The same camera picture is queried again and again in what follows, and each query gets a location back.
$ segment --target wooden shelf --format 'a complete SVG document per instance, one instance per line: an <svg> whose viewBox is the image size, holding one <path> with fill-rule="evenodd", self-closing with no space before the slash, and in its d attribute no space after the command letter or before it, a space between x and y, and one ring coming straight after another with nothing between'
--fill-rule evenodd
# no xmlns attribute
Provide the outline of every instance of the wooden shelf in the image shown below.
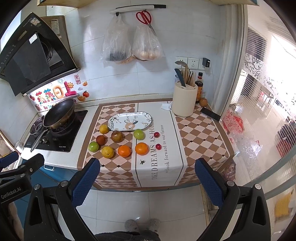
<svg viewBox="0 0 296 241"><path fill-rule="evenodd" d="M65 6L80 8L97 0L37 0L37 6Z"/></svg>
<svg viewBox="0 0 296 241"><path fill-rule="evenodd" d="M257 0L209 0L209 1L217 5L225 5L225 4L258 5Z"/></svg>

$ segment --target lemon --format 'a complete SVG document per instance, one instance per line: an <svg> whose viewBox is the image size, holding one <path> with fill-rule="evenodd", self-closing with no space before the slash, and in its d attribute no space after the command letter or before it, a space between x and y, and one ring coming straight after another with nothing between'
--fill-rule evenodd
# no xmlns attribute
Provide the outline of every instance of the lemon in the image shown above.
<svg viewBox="0 0 296 241"><path fill-rule="evenodd" d="M112 149L112 147L109 147L109 146L105 146L103 149L102 149L102 155L105 157L105 158L112 158L114 156L114 150Z"/></svg>
<svg viewBox="0 0 296 241"><path fill-rule="evenodd" d="M106 134L109 132L109 129L108 129L108 126L107 125L100 125L100 129L99 131L102 133L102 134Z"/></svg>

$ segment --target red scissors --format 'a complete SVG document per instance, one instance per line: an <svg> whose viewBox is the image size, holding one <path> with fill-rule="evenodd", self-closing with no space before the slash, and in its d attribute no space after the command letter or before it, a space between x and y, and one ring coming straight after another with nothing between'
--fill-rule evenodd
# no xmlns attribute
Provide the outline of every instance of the red scissors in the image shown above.
<svg viewBox="0 0 296 241"><path fill-rule="evenodd" d="M143 10L142 12L137 12L136 13L136 18L143 24L146 24L148 25L148 27L152 30L152 32L154 33L154 35L156 36L156 33L153 29L153 27L151 26L151 20L152 20L152 17L150 15L150 13L146 10Z"/></svg>

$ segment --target stove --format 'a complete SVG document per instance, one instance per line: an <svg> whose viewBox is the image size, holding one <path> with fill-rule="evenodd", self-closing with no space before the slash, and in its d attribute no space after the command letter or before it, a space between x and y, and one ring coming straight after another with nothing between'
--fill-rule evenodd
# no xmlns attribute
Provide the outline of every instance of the stove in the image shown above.
<svg viewBox="0 0 296 241"><path fill-rule="evenodd" d="M43 135L36 149L70 152L87 110L74 111L67 123L58 129L51 129ZM30 136L24 147L31 148L37 137L45 128L44 116L39 117L31 127Z"/></svg>

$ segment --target range hood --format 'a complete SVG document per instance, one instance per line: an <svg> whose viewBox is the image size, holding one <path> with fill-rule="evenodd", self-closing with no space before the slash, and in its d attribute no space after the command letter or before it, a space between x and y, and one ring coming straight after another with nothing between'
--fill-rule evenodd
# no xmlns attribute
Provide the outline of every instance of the range hood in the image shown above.
<svg viewBox="0 0 296 241"><path fill-rule="evenodd" d="M14 95L29 92L79 71L53 30L31 13L20 24L0 54L0 78Z"/></svg>

